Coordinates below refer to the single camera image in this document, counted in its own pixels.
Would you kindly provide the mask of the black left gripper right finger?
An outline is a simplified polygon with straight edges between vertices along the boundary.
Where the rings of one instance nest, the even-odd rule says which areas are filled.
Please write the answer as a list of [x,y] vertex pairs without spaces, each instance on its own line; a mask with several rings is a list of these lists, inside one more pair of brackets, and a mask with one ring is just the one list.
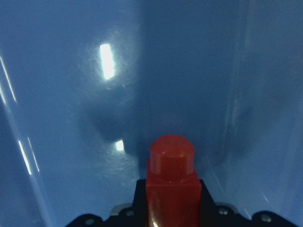
[[201,201],[200,208],[201,210],[216,210],[215,202],[206,187],[206,184],[202,179],[199,180],[201,183]]

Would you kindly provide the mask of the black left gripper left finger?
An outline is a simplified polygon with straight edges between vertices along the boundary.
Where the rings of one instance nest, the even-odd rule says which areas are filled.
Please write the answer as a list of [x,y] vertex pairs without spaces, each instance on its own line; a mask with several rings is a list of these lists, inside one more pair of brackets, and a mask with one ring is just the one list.
[[146,180],[138,180],[136,182],[133,209],[135,213],[147,212]]

